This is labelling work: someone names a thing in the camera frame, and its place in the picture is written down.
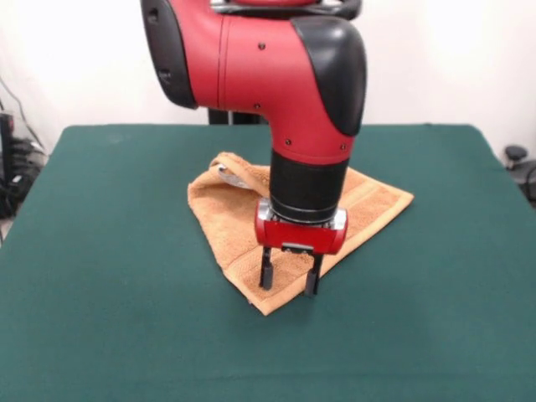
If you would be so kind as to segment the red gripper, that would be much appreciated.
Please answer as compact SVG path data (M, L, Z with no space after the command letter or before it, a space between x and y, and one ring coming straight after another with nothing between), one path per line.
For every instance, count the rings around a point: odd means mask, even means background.
M255 211L255 236L263 247L260 266L260 287L270 290L274 267L271 248L303 250L313 256L307 272L304 295L314 297L318 292L324 255L336 255L343 247L348 231L348 212L337 208L334 216L322 224L298 224L276 215L268 198L261 198Z

